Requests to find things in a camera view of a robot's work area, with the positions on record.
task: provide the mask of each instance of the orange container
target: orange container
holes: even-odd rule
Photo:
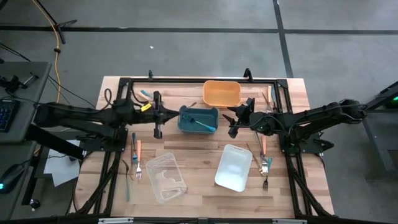
[[[241,85],[237,82],[208,80],[203,85],[203,101],[208,106],[236,106],[241,102]]]

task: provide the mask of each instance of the computer mouse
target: computer mouse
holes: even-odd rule
[[[22,164],[10,166],[0,177],[0,194],[8,194],[17,185],[18,180],[25,171]]]

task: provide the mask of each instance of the concrete floor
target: concrete floor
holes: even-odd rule
[[[272,0],[43,0],[59,22],[77,26],[277,28]],[[286,29],[398,29],[395,0],[280,0]],[[14,0],[0,11],[0,24],[47,26],[30,1]],[[278,34],[67,32],[61,46],[62,85],[96,103],[105,75],[235,76],[246,67],[256,77],[286,77]],[[311,107],[343,98],[367,102],[397,81],[396,35],[286,35],[296,78],[304,78]],[[51,32],[0,31],[0,42],[35,61],[53,62]],[[0,50],[0,57],[20,59]],[[47,85],[42,101],[55,100]],[[77,106],[86,106],[74,99]],[[344,218],[398,222],[397,181],[367,182],[379,169],[363,125],[325,131],[335,143],[325,153],[326,176],[335,213]],[[64,187],[71,192],[72,184]],[[41,211],[14,216],[63,215],[69,200],[43,184],[52,198]],[[36,190],[37,195],[43,189]]]

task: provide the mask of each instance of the wooden tabletop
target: wooden tabletop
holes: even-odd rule
[[[120,77],[104,77],[99,93],[97,108],[106,101],[104,90],[109,88],[116,96]],[[290,98],[294,113],[309,109],[304,80],[288,79]],[[266,92],[265,84],[242,84],[241,102],[248,97],[256,98],[256,111],[265,111],[266,103],[261,92]],[[179,110],[182,105],[197,104],[194,108],[206,108],[202,100],[202,83],[136,83],[135,92],[145,90],[150,93],[158,90],[162,94],[164,106]],[[154,124],[128,126],[129,136],[137,133],[142,141],[142,179],[137,182],[127,178],[130,188],[130,201],[126,201],[126,168],[120,162],[118,180],[114,195],[112,216],[124,217],[212,217],[212,218],[293,218],[286,162],[280,151],[276,135],[267,137],[267,156],[273,157],[269,174],[269,190],[263,191],[264,178],[252,160],[246,188],[235,192],[215,184],[215,174],[226,144],[247,148],[249,143],[253,153],[259,158],[259,144],[256,135],[249,129],[239,129],[235,139],[228,136],[228,122],[221,116],[233,113],[219,109],[219,126],[213,135],[183,134],[177,127],[177,118],[171,119],[162,127],[163,138],[153,137]],[[130,166],[131,138],[127,140],[122,160]],[[165,203],[155,199],[145,168],[146,162],[165,153],[174,154],[187,185],[187,191]],[[82,165],[76,187],[76,204],[80,208],[98,185],[103,163],[103,152],[94,152]],[[326,211],[333,213],[331,198],[322,162],[315,155],[304,154],[303,164],[308,188]],[[301,190],[298,188],[300,208],[304,212]],[[108,188],[104,192],[105,205]]]

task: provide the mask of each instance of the teal plastic container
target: teal plastic container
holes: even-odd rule
[[[210,131],[206,127],[196,123],[190,122],[183,118],[184,115],[189,115],[189,117],[199,121],[205,125],[214,127],[217,131],[218,128],[218,110],[216,108],[212,109],[198,109],[198,108],[187,108],[187,106],[182,106],[180,108],[180,116],[178,117],[178,128],[183,133],[192,134],[213,134],[215,131]]]

